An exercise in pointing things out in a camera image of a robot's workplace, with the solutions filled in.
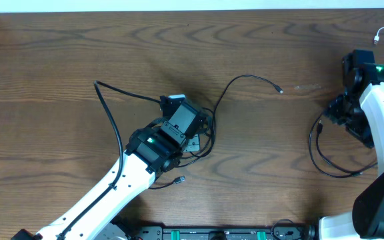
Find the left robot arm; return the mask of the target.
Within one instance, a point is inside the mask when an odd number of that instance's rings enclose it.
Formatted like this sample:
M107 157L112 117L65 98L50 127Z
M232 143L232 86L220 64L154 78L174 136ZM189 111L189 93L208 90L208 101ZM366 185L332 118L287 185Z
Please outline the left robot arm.
M19 230L14 239L95 239L132 199L176 168L212 117L186 98L166 98L160 107L162 117L130 136L110 171L70 210L37 233Z

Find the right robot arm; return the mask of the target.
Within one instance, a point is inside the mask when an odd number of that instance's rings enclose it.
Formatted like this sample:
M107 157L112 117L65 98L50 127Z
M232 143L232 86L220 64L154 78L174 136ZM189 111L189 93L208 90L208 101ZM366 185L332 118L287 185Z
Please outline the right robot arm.
M319 239L384 239L384 65L372 51L354 50L342 59L345 92L324 115L377 154L378 177L350 212L319 220Z

